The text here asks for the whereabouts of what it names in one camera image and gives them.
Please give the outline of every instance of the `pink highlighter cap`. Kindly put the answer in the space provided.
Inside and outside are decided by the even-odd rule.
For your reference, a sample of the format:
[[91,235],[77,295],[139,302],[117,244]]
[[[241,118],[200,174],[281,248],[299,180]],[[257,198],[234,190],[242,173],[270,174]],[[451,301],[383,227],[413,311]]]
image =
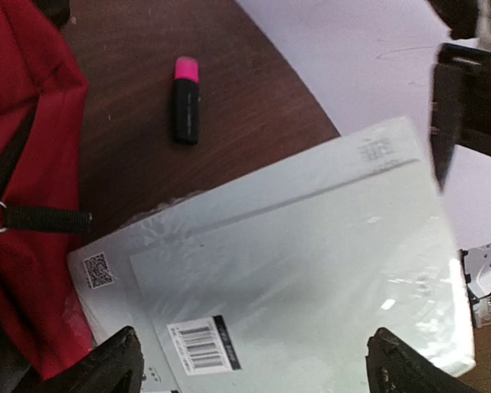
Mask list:
[[175,79],[189,79],[198,83],[198,62],[190,57],[179,57],[174,71]]

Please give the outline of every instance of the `label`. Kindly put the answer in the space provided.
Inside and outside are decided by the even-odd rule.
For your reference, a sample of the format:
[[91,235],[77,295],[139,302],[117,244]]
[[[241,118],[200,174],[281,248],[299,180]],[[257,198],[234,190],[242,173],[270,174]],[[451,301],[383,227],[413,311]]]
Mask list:
[[221,315],[167,326],[186,374],[205,375],[241,369]]
[[98,289],[115,282],[103,252],[83,260],[83,266],[87,274],[88,286],[91,289]]

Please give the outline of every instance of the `barcode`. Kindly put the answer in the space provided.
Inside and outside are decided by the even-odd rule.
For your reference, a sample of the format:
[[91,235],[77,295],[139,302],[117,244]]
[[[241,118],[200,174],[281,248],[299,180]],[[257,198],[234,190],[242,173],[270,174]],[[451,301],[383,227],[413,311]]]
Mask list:
[[104,253],[92,256],[83,261],[83,266],[88,274],[88,284],[92,289],[103,287],[115,282],[109,270]]
[[232,371],[212,318],[175,323],[168,329],[187,375]]

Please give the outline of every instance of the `brown table surface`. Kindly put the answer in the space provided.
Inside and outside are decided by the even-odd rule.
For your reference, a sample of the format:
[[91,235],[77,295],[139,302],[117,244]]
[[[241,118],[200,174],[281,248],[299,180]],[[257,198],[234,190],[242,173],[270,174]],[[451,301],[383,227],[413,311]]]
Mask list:
[[[80,160],[88,241],[136,213],[338,137],[232,0],[74,0],[64,35],[89,82]],[[200,143],[170,141],[174,63],[200,63]]]

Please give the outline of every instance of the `package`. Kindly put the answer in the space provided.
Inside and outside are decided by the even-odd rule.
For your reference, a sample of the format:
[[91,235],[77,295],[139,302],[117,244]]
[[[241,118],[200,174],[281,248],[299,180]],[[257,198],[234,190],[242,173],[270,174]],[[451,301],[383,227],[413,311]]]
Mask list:
[[147,392],[365,392],[380,327],[469,370],[462,268],[415,137],[378,124],[71,254],[96,340],[135,327]]

